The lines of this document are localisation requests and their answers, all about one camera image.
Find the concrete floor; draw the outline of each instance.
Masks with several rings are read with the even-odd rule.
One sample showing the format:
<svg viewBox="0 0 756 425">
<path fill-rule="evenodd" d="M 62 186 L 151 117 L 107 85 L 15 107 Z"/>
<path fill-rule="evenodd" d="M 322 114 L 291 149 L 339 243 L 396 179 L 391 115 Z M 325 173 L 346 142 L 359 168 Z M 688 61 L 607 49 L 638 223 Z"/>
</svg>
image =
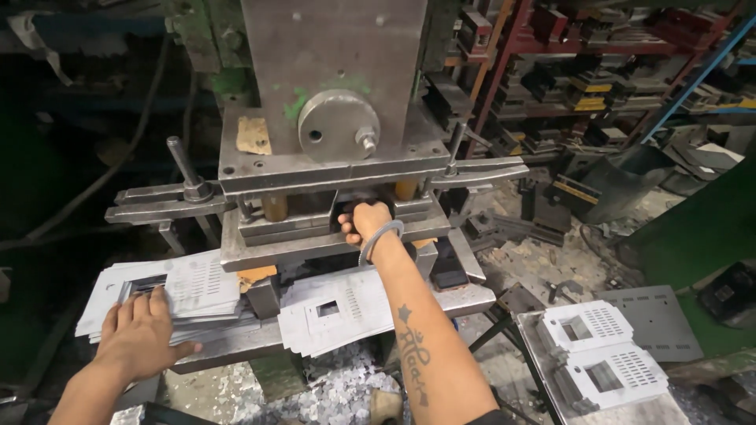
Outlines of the concrete floor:
<svg viewBox="0 0 756 425">
<path fill-rule="evenodd" d="M 631 217 L 645 222 L 662 214 L 681 199 L 663 191 L 653 191 L 643 199 Z M 481 196 L 476 203 L 479 209 L 493 207 L 501 214 L 517 217 L 520 214 L 520 196 L 516 193 L 516 185 L 509 182 L 499 191 Z M 591 301 L 593 293 L 606 290 L 605 281 L 607 277 L 613 277 L 612 271 L 586 246 L 578 232 L 581 223 L 575 218 L 572 220 L 572 231 L 565 236 L 563 248 L 526 239 L 520 244 L 507 242 L 500 249 L 480 252 L 478 259 L 494 290 L 503 290 L 521 282 L 545 305 L 548 297 L 545 286 L 547 281 L 558 284 L 572 279 L 578 282 L 584 288 L 583 294 L 569 295 L 579 302 Z M 565 303 L 566 301 L 560 300 L 556 305 Z M 491 326 L 491 322 L 483 314 L 458 318 L 457 323 L 460 335 L 467 343 L 474 341 Z M 368 370 L 370 356 L 364 354 L 364 347 L 355 347 L 349 348 L 346 353 L 353 356 L 360 353 L 361 360 L 353 365 L 347 365 L 349 360 L 339 360 L 338 356 L 318 360 L 324 371 L 331 368 L 327 374 L 321 374 L 318 382 L 328 381 L 327 385 L 331 385 L 331 381 L 336 380 L 339 383 L 337 391 L 322 391 L 311 383 L 313 390 L 304 395 L 266 405 L 249 365 L 239 363 L 186 375 L 168 371 L 165 375 L 165 390 L 160 394 L 159 400 L 179 411 L 216 423 L 276 423 L 276 419 L 282 417 L 297 417 L 300 420 L 309 418 L 309 423 L 368 423 L 369 418 L 364 416 L 362 407 L 357 408 L 353 404 L 365 406 L 364 400 L 369 397 L 371 385 L 389 388 L 392 380 L 385 375 L 381 377 L 375 370 Z M 534 381 L 522 356 L 504 336 L 497 335 L 475 353 L 475 358 L 490 383 L 497 387 L 502 399 L 520 408 L 536 421 L 552 423 L 548 414 L 539 414 L 534 410 L 535 399 L 528 393 L 535 389 Z M 355 370 L 364 370 L 363 378 L 352 379 Z M 350 385 L 357 389 L 350 393 Z M 311 411 L 303 410 L 308 409 L 308 405 L 313 408 L 310 403 L 313 396 L 317 403 L 329 402 L 331 405 L 334 398 L 342 399 L 345 403 L 339 406 L 353 405 L 349 410 L 351 416 L 343 415 L 337 420 L 323 415 L 313 418 Z"/>
</svg>

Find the bolt hole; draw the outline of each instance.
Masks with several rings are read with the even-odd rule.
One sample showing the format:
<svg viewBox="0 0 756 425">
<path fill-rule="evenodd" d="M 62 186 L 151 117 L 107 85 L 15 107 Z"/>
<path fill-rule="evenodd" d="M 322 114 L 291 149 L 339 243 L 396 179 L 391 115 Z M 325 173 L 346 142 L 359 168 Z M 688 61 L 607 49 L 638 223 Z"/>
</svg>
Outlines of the bolt hole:
<svg viewBox="0 0 756 425">
<path fill-rule="evenodd" d="M 318 130 L 312 130 L 308 134 L 308 137 L 310 138 L 311 143 L 320 143 L 320 141 L 323 140 L 323 133 Z"/>
</svg>

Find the star tattoo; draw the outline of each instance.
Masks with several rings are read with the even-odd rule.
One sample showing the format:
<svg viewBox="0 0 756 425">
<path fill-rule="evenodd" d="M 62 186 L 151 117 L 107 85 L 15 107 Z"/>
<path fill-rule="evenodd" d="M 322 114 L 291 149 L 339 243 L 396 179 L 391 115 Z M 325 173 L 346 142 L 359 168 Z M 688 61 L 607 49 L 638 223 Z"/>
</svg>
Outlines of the star tattoo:
<svg viewBox="0 0 756 425">
<path fill-rule="evenodd" d="M 399 318 L 404 322 L 404 324 L 407 324 L 407 320 L 410 318 L 410 313 L 412 313 L 412 310 L 407 308 L 407 304 L 399 307 Z"/>
</svg>

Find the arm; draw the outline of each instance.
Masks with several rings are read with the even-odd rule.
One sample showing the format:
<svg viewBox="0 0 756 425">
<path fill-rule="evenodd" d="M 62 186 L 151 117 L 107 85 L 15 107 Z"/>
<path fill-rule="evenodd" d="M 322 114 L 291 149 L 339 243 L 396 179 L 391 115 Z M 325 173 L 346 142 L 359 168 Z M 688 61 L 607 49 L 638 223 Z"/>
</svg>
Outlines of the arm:
<svg viewBox="0 0 756 425">
<path fill-rule="evenodd" d="M 383 203 L 361 203 L 353 214 L 339 217 L 351 244 L 364 244 L 390 220 Z M 359 234 L 350 233 L 354 228 Z M 401 372 L 415 421 L 420 425 L 459 425 L 498 410 L 478 363 L 396 233 L 385 233 L 368 254 L 389 298 L 401 350 Z"/>
<path fill-rule="evenodd" d="M 107 313 L 97 355 L 74 375 L 49 425 L 110 422 L 113 406 L 132 382 L 153 377 L 202 349 L 191 341 L 169 346 L 173 325 L 163 287 L 131 296 Z"/>
</svg>

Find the left hand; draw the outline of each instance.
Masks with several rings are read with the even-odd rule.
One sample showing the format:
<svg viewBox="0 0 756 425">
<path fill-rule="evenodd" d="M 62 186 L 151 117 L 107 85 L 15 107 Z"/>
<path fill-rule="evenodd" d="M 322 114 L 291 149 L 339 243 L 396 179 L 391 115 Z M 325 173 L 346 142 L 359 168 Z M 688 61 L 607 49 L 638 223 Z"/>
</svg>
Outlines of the left hand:
<svg viewBox="0 0 756 425">
<path fill-rule="evenodd" d="M 169 346 L 172 333 L 163 287 L 134 294 L 122 306 L 113 305 L 105 316 L 92 364 L 117 369 L 124 385 L 153 377 L 202 349 L 202 344 L 194 341 Z"/>
</svg>

